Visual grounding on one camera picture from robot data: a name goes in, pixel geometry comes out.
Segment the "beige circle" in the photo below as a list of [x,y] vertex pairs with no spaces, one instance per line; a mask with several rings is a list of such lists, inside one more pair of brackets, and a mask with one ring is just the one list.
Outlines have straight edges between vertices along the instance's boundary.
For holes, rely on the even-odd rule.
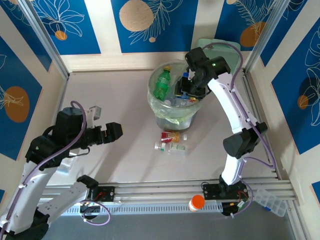
[[226,0],[227,4],[235,4],[237,0]]
[[122,25],[129,31],[146,30],[154,22],[151,8],[142,0],[127,1],[119,12]]

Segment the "small vial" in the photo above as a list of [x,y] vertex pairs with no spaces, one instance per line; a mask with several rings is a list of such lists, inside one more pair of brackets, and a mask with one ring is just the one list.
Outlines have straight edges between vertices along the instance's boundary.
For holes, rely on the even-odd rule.
[[201,195],[195,195],[191,198],[188,206],[191,212],[197,212],[205,206],[205,198]]
[[170,155],[187,155],[187,146],[185,144],[169,143],[167,145],[165,142],[158,141],[155,143],[154,149],[162,152],[168,152]]

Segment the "metal frame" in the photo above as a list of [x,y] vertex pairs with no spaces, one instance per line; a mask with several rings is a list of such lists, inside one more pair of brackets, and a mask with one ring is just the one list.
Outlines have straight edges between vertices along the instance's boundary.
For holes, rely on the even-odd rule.
[[43,25],[41,19],[39,18],[38,14],[36,13],[34,7],[32,6],[31,1],[29,0],[17,0],[19,7],[22,10],[22,13],[30,23],[33,31],[41,41],[42,45],[44,46],[45,50],[48,52],[49,56],[51,57],[52,61],[56,64],[59,72],[64,76],[66,81],[69,79],[69,72],[67,67],[65,66],[64,62],[62,61],[60,54],[53,43],[52,39],[50,38],[45,26]]
[[[62,102],[67,89],[67,82],[69,79],[69,72],[63,63],[60,54],[52,42],[46,28],[42,21],[38,17],[32,4],[28,0],[17,0],[18,4],[29,21],[32,29],[37,34],[41,43],[47,50],[48,54],[52,58],[52,61],[56,64],[60,73],[65,77],[66,85],[61,96],[59,103],[59,109],[62,106]],[[242,77],[244,88],[249,98],[251,108],[254,115],[262,120],[261,112],[257,106],[254,98],[254,89],[251,87],[249,81],[249,74],[252,70],[255,62],[259,59],[263,49],[268,43],[274,29],[276,28],[279,20],[282,17],[283,12],[288,6],[290,0],[279,0],[277,1],[274,10],[270,14],[267,21],[267,25],[263,29],[255,47],[252,50],[250,58],[244,68],[244,76]],[[265,137],[267,143],[270,145],[269,139]],[[306,228],[306,224],[302,218],[300,208],[298,207],[297,198],[289,180],[283,179],[279,169],[276,171],[277,178],[273,177],[259,177],[259,178],[247,178],[246,182],[250,184],[253,192],[257,191],[258,188],[263,188],[280,199],[286,201],[288,206],[288,217],[294,232],[295,238],[298,240],[311,239],[309,232]],[[110,205],[112,214],[147,214],[149,213],[176,213],[176,212],[188,212],[186,203],[196,194],[202,194],[201,183],[218,183],[217,179],[204,179],[204,180],[185,180],[185,181],[160,181],[160,182],[128,182],[128,183],[105,183],[102,186],[114,186],[115,196],[114,202]],[[71,185],[51,185],[47,186],[42,194],[40,202],[47,202],[53,197],[61,194],[66,188],[70,188]],[[215,201],[208,202],[208,208],[204,212],[219,212],[217,206],[219,204]],[[79,206],[75,205],[70,208],[64,215],[79,214]]]
[[252,70],[256,61],[260,58],[262,51],[265,49],[265,46],[267,45],[271,35],[273,34],[275,28],[277,27],[278,22],[280,21],[282,15],[284,14],[291,0],[275,0],[275,1],[277,2],[274,6],[274,9],[270,14],[266,22],[266,25],[263,28],[262,33],[260,34],[260,37],[258,38],[255,46],[253,47],[251,55],[244,68],[245,74],[248,74]]

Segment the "metal bracket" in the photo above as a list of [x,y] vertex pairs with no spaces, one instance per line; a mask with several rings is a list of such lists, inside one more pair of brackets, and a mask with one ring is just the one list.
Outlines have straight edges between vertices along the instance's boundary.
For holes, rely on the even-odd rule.
[[232,202],[239,199],[240,196],[238,192],[244,192],[248,195],[248,190],[244,184],[238,184],[236,187],[237,189],[233,189],[232,191],[223,194],[218,184],[206,183],[202,184],[201,188],[205,200],[230,200]]
[[95,201],[112,203],[115,198],[115,187],[114,186],[98,186],[98,195]]

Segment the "white bottle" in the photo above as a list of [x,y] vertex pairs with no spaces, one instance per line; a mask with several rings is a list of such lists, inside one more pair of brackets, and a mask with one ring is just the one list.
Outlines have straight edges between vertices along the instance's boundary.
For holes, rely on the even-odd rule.
[[187,155],[187,145],[179,144],[176,142],[170,142],[169,144],[166,144],[164,142],[158,141],[155,143],[154,149],[160,150],[162,152],[168,152],[168,154],[170,155]]

